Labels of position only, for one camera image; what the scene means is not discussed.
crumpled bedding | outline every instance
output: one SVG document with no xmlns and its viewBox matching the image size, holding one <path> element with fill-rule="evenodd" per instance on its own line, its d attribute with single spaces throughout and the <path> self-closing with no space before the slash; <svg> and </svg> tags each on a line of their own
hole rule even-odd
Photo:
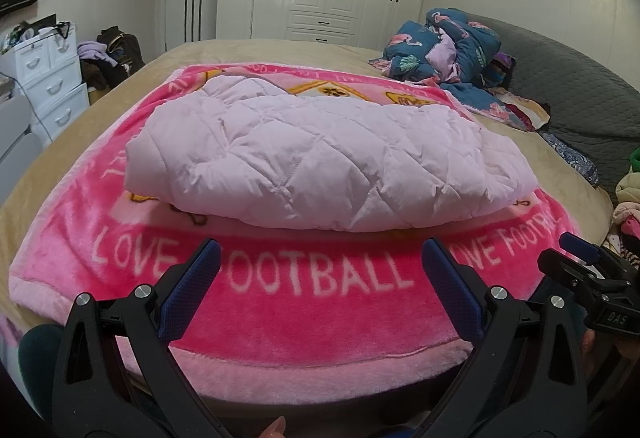
<svg viewBox="0 0 640 438">
<path fill-rule="evenodd" d="M 537 186 L 510 139 L 447 106 L 301 98 L 244 76 L 159 106 L 126 151 L 130 192 L 269 228 L 432 227 Z"/>
<path fill-rule="evenodd" d="M 484 89 L 502 82 L 495 80 L 492 68 L 487 82 L 482 75 L 499 49 L 500 37 L 494 30 L 468 20 L 465 12 L 455 8 L 433 8 L 425 25 L 404 23 L 382 57 L 369 63 L 385 77 L 446 89 L 469 111 L 526 131 L 516 114 Z"/>
</svg>

pink blanket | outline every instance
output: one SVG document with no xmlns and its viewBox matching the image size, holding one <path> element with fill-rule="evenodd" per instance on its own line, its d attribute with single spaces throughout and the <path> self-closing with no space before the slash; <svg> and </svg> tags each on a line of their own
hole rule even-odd
<svg viewBox="0 0 640 438">
<path fill-rule="evenodd" d="M 124 190 L 124 146 L 153 109 L 221 70 L 261 74 L 294 94 L 460 108 L 439 88 L 327 70 L 179 70 L 98 138 L 45 201 L 10 269 L 14 302 L 64 323 L 79 293 L 100 300 L 155 283 L 212 236 L 223 247 L 222 269 L 184 338 L 172 344 L 187 378 L 201 395 L 233 402 L 328 402 L 435 376 L 468 355 L 422 272 L 426 238 L 440 237 L 487 284 L 526 298 L 542 277 L 540 251 L 575 232 L 542 190 L 490 216 L 375 234 L 252 227 Z M 127 367 L 139 371 L 127 344 L 121 348 Z"/>
</svg>

wardrobe drawer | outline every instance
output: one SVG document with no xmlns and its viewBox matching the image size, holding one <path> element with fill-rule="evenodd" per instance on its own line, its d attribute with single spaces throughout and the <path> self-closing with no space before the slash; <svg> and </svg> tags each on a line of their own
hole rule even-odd
<svg viewBox="0 0 640 438">
<path fill-rule="evenodd" d="M 353 35 L 317 30 L 297 30 L 295 28 L 287 28 L 285 38 L 290 41 L 310 41 L 320 44 L 343 44 L 352 46 Z"/>
<path fill-rule="evenodd" d="M 14 56 L 16 74 L 23 86 L 51 69 L 46 39 L 19 49 Z"/>
<path fill-rule="evenodd" d="M 54 104 L 54 109 L 40 118 L 42 123 L 31 117 L 31 129 L 40 137 L 45 146 L 49 145 L 49 135 L 55 140 L 88 107 L 89 98 L 86 92 L 86 84 L 83 83 L 57 101 Z"/>
<path fill-rule="evenodd" d="M 356 33 L 356 19 L 351 17 L 334 17 L 309 12 L 289 12 L 287 18 L 289 28 L 315 28 L 339 33 Z"/>
<path fill-rule="evenodd" d="M 81 82 L 80 59 L 76 56 L 54 68 L 44 78 L 30 82 L 28 86 L 25 86 L 24 91 L 36 114 L 42 118 L 49 113 L 57 100 L 78 87 Z"/>
<path fill-rule="evenodd" d="M 66 60 L 71 59 L 78 52 L 76 48 L 76 27 L 71 25 L 69 35 L 64 39 L 60 34 L 49 35 L 46 38 L 47 47 L 49 48 L 49 59 L 51 66 L 57 66 Z"/>
</svg>

folded jacket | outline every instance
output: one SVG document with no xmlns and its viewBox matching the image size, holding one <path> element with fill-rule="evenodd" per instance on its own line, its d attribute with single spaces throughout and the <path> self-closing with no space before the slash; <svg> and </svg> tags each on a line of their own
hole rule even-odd
<svg viewBox="0 0 640 438">
<path fill-rule="evenodd" d="M 157 107 L 126 152 L 128 191 L 260 227 L 429 227 L 537 186 L 509 138 L 447 106 L 296 97 L 241 76 Z"/>
</svg>

green cloth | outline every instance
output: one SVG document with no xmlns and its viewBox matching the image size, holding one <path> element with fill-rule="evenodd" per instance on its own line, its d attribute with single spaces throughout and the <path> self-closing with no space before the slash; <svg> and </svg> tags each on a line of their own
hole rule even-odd
<svg viewBox="0 0 640 438">
<path fill-rule="evenodd" d="M 634 173 L 640 173 L 640 147 L 631 153 L 631 169 Z"/>
</svg>

